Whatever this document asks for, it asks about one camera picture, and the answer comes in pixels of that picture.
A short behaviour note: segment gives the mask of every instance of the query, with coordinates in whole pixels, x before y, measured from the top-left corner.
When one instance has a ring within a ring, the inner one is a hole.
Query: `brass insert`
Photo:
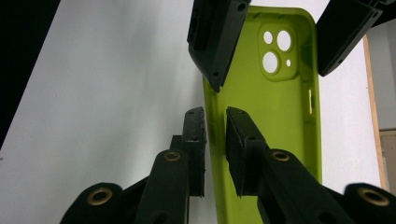
[[[164,156],[167,161],[178,161],[181,158],[179,153],[173,151],[166,153]]]
[[[99,188],[88,195],[87,203],[90,205],[101,205],[107,203],[113,196],[113,191],[108,188]]]
[[[373,189],[359,188],[358,193],[359,196],[361,196],[365,201],[372,203],[374,205],[377,206],[389,205],[389,199]]]
[[[280,152],[280,151],[273,152],[272,156],[277,161],[288,161],[288,160],[290,160],[290,156],[288,154]]]

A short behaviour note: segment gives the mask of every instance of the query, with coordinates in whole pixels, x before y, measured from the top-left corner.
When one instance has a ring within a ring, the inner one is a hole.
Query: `wooden edge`
[[[369,91],[370,98],[370,107],[373,121],[373,132],[375,139],[375,150],[376,150],[376,158],[378,161],[378,170],[379,170],[379,181],[381,183],[382,189],[388,189],[388,178],[385,170],[384,159],[382,156],[382,148],[381,148],[381,140],[379,136],[379,128],[378,128],[378,117],[376,114],[376,104],[375,104],[375,92],[373,85],[373,74],[370,60],[370,50],[369,50],[369,41],[367,39],[367,35],[363,37],[363,45],[364,45],[364,55],[366,61],[366,71],[367,71],[367,87]]]

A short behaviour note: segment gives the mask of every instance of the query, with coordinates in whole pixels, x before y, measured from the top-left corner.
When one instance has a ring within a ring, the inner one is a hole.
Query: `white backdrop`
[[[327,1],[253,1],[302,7]],[[87,187],[127,188],[204,105],[188,53],[192,0],[63,0],[0,151],[0,223],[58,223]],[[320,79],[324,185],[379,185],[362,43]],[[209,153],[206,197],[190,223],[216,223]]]

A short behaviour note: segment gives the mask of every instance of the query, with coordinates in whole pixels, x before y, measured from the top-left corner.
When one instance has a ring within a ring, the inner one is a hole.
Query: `white wall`
[[[367,36],[379,128],[396,129],[396,20],[372,28]]]

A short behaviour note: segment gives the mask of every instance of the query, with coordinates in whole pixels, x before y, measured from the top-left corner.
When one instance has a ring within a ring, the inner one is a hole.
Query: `phone case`
[[[292,152],[320,181],[315,23],[300,8],[249,7],[223,88],[204,79],[219,223],[262,223],[257,197],[236,196],[225,154],[226,108],[245,110],[269,147]]]

